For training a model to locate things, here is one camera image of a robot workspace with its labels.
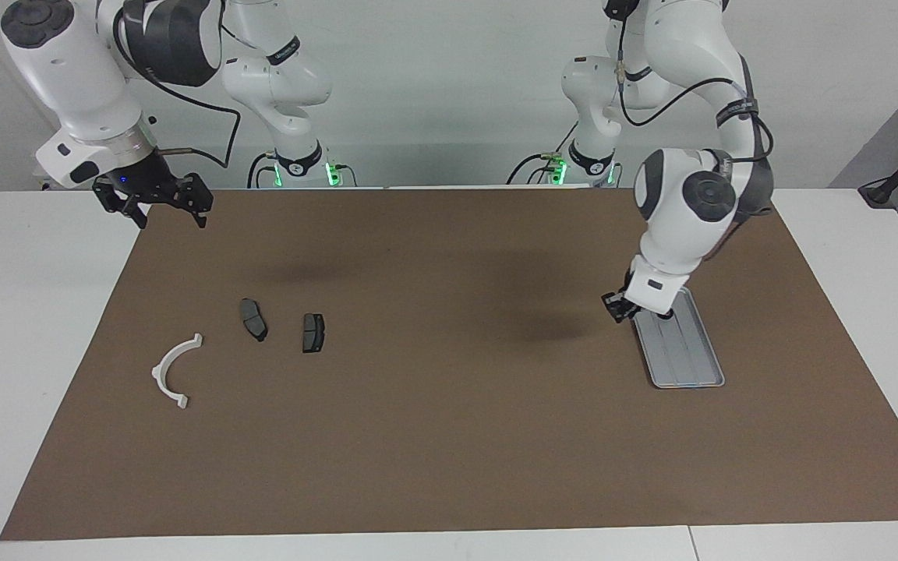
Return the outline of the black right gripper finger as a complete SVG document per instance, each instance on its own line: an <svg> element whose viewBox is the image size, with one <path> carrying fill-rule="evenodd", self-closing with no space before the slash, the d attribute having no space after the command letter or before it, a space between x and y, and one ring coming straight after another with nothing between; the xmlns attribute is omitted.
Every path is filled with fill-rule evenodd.
<svg viewBox="0 0 898 561"><path fill-rule="evenodd" d="M137 228L147 227L147 215L140 209L139 204L134 199L107 199L103 202L103 207L109 213L120 213L124 217L128 217Z"/></svg>
<svg viewBox="0 0 898 561"><path fill-rule="evenodd" d="M207 226L206 214L213 209L214 196L197 173L188 173L179 180L179 209L192 216L199 228Z"/></svg>

